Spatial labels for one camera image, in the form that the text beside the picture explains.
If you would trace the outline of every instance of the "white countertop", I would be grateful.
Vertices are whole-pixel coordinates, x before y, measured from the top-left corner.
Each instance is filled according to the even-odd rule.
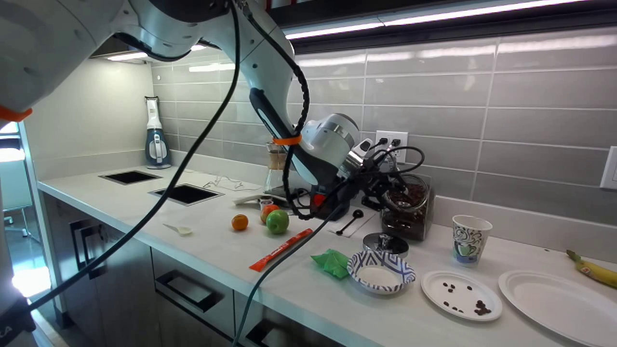
[[[120,185],[98,176],[113,172],[56,178],[38,183],[38,188],[85,213],[127,232],[154,205],[158,197],[148,192],[165,188],[175,169],[147,170],[163,176],[133,185]],[[179,183],[202,186],[216,176],[186,172]],[[222,185],[232,187],[229,182]],[[247,188],[257,188],[245,183]],[[270,236],[259,221],[259,210],[236,207],[232,199],[256,194],[257,191],[229,191],[193,206],[184,207],[168,201],[136,235],[147,245],[212,277],[228,287],[248,295],[261,273],[249,266],[272,252],[289,237],[306,228],[316,228],[320,220],[302,222],[291,219],[289,230]],[[242,213],[249,217],[249,228],[233,232],[231,219]],[[193,234],[180,237],[163,223],[190,227]],[[411,245],[407,261],[416,271],[417,280],[394,296],[376,296],[359,288],[351,278],[338,280],[321,271],[310,255],[328,248],[348,256],[360,251],[362,238],[379,231],[379,219],[373,218],[351,238],[336,236],[325,230],[282,263],[262,283],[255,299],[264,305],[347,346],[575,346],[531,322],[499,294],[504,305],[501,318],[478,324],[460,320],[433,306],[422,293],[422,276],[433,270],[451,270],[467,274],[500,293],[497,278],[515,270],[536,270],[568,278],[617,301],[617,290],[596,283],[574,269],[565,253],[545,251],[522,243],[490,238],[477,269],[453,263],[452,231],[434,225],[428,239]],[[594,261],[617,270],[617,264]]]

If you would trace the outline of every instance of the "orange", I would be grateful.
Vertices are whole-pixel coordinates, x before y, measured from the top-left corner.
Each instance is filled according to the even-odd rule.
[[[249,226],[249,219],[244,214],[236,214],[231,220],[231,226],[234,230],[244,230]]]
[[[262,220],[262,223],[265,224],[266,218],[268,218],[268,214],[270,214],[270,212],[272,212],[274,210],[278,210],[278,206],[277,205],[271,204],[271,205],[266,205],[266,206],[263,207],[262,215],[259,216],[261,218],[261,220]]]

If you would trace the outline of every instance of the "blue patterned bowl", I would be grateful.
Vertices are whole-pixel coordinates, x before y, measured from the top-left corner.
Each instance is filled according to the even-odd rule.
[[[384,252],[362,251],[347,262],[351,277],[368,291],[394,294],[416,280],[413,269],[403,259]]]

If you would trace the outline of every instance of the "orange straw packet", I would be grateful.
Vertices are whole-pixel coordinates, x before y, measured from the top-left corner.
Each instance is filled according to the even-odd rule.
[[[272,253],[263,257],[261,260],[259,260],[255,264],[249,266],[249,269],[253,269],[257,272],[261,272],[263,268],[266,267],[266,264],[268,264],[269,261],[278,257],[279,254],[285,251],[285,249],[288,249],[294,243],[300,241],[306,236],[309,236],[312,232],[313,232],[313,229],[309,228],[309,229],[304,230],[303,232],[298,233],[296,236],[290,238],[289,240],[287,240],[287,242],[283,243],[279,248],[276,248]]]

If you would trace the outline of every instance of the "green apple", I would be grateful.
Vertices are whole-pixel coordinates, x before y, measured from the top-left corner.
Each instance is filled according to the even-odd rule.
[[[266,218],[266,226],[273,234],[282,234],[289,226],[289,216],[283,210],[274,210]]]

